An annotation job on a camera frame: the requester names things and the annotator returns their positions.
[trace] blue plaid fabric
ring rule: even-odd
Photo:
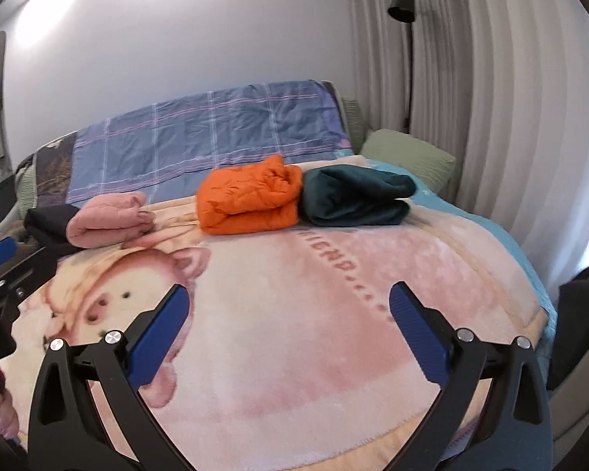
[[[158,103],[77,133],[66,202],[140,190],[149,203],[193,195],[215,169],[281,154],[289,164],[351,154],[316,81],[252,84]]]

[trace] blue bed sheet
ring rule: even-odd
[[[372,159],[369,159],[368,161],[371,164],[371,166],[376,170],[383,170],[402,175],[409,175],[410,177],[412,177],[412,179],[415,181],[417,185],[417,192],[412,196],[412,201],[414,203],[416,203],[417,205],[421,205],[423,207],[427,207],[429,209],[447,212],[449,214],[455,214],[457,216],[461,216],[463,218],[472,220],[475,223],[478,223],[478,225],[482,226],[490,233],[492,233],[493,236],[495,236],[496,239],[498,239],[506,248],[506,250],[513,256],[513,258],[517,260],[521,268],[528,276],[528,281],[530,282],[532,288],[536,292],[537,298],[539,299],[542,308],[548,314],[548,324],[543,330],[543,335],[541,336],[541,340],[539,341],[539,344],[536,349],[537,359],[539,360],[539,366],[541,367],[543,378],[547,380],[548,365],[550,363],[552,345],[554,343],[554,337],[556,336],[556,310],[554,308],[554,305],[550,301],[550,297],[548,296],[548,292],[543,286],[543,283],[539,279],[536,271],[530,264],[528,258],[521,250],[517,242],[511,237],[511,235],[506,230],[504,230],[494,221],[488,220],[487,218],[483,218],[482,216],[476,216],[475,214],[469,214],[468,212],[465,212],[462,209],[459,209],[458,207],[452,205],[451,203],[447,203],[443,199],[439,198],[434,192],[432,192],[431,189],[429,189],[424,184],[424,182],[421,179],[419,179],[419,177],[410,173],[410,171],[406,170],[405,168],[400,168],[399,166],[394,166],[381,161],[373,161]]]
[[[207,174],[275,153],[289,164],[351,154],[338,108],[316,81],[251,84],[146,106],[77,133],[66,202],[141,190],[193,195]]]

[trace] cartoon pig print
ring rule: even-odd
[[[210,258],[203,247],[183,248],[165,253],[147,248],[128,254],[105,271],[82,299],[71,330],[58,328],[51,320],[46,341],[54,336],[70,345],[99,341],[113,329],[125,330],[138,313],[152,310],[175,283],[185,286],[190,296],[190,314],[175,338],[153,381],[140,388],[140,395],[149,407],[163,407],[170,402],[176,389],[173,359],[183,347],[194,316],[196,278]]]

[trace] folded orange puffer jacket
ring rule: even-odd
[[[287,228],[299,220],[302,185],[301,168],[285,166],[280,155],[214,170],[196,193],[198,221],[203,231],[215,235]]]

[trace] silver screw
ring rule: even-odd
[[[105,335],[105,341],[107,343],[118,343],[123,334],[120,331],[110,331]]]
[[[530,349],[530,347],[532,346],[531,341],[527,339],[525,336],[518,336],[516,341],[517,345],[522,349]]]
[[[474,341],[474,332],[467,328],[460,328],[456,331],[456,335],[458,336],[459,340],[466,341],[467,343],[470,341]]]
[[[61,347],[63,347],[63,340],[61,338],[55,338],[50,342],[50,348],[53,351],[58,351]]]

